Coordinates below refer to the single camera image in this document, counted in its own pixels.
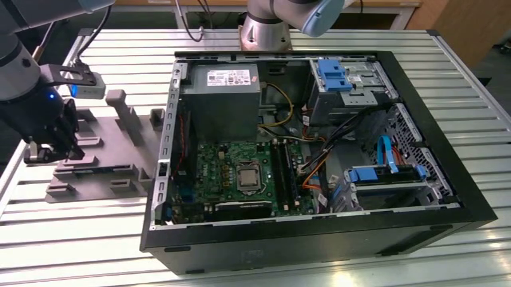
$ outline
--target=blue led light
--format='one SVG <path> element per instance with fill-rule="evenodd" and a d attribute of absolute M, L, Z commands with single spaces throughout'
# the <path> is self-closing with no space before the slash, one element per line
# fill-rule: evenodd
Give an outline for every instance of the blue led light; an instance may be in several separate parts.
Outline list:
<path fill-rule="evenodd" d="M 78 92 L 78 88 L 75 85 L 70 85 L 70 96 L 75 97 L 75 93 Z"/>

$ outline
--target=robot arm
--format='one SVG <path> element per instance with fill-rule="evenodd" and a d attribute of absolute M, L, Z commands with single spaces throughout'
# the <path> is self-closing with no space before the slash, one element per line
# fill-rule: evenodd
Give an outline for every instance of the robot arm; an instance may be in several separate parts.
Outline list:
<path fill-rule="evenodd" d="M 0 119 L 29 144 L 26 163 L 81 159 L 74 132 L 78 129 L 71 99 L 62 99 L 54 86 L 93 86 L 87 66 L 38 66 L 14 32 L 78 14 L 91 13 L 114 0 L 3 0 L 0 1 Z M 81 75 L 65 79 L 59 72 Z"/>
<path fill-rule="evenodd" d="M 248 0 L 241 30 L 244 50 L 278 51 L 290 45 L 290 25 L 312 37 L 321 36 L 353 0 Z"/>

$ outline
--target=white sticker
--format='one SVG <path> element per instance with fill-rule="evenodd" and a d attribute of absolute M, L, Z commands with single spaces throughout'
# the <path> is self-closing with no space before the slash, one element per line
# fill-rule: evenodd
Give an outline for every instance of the white sticker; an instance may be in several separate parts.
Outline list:
<path fill-rule="evenodd" d="M 326 207 L 328 200 L 326 200 L 326 197 L 321 193 L 317 195 L 317 201 L 320 202 L 320 204 L 324 207 Z"/>
<path fill-rule="evenodd" d="M 249 70 L 216 70 L 208 72 L 208 87 L 249 86 Z"/>
<path fill-rule="evenodd" d="M 309 124 L 310 124 L 310 118 L 309 118 L 308 116 L 304 115 L 304 116 L 302 116 L 302 125 L 308 127 Z"/>
<path fill-rule="evenodd" d="M 358 76 L 348 76 L 348 81 L 350 81 L 350 82 L 361 82 L 361 78 Z"/>

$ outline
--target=power supply label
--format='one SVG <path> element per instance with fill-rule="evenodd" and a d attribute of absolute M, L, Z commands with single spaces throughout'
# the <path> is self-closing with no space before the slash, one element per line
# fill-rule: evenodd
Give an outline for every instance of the power supply label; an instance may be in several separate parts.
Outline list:
<path fill-rule="evenodd" d="M 249 70 L 221 70 L 208 72 L 208 87 L 249 86 Z"/>

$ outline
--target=motherboard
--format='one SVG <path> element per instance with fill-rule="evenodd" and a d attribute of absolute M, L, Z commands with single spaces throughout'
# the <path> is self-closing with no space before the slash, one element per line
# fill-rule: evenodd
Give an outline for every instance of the motherboard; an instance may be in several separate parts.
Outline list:
<path fill-rule="evenodd" d="M 302 161 L 297 141 L 198 144 L 196 183 L 178 192 L 196 212 L 204 208 L 193 221 L 312 214 L 296 172 Z"/>

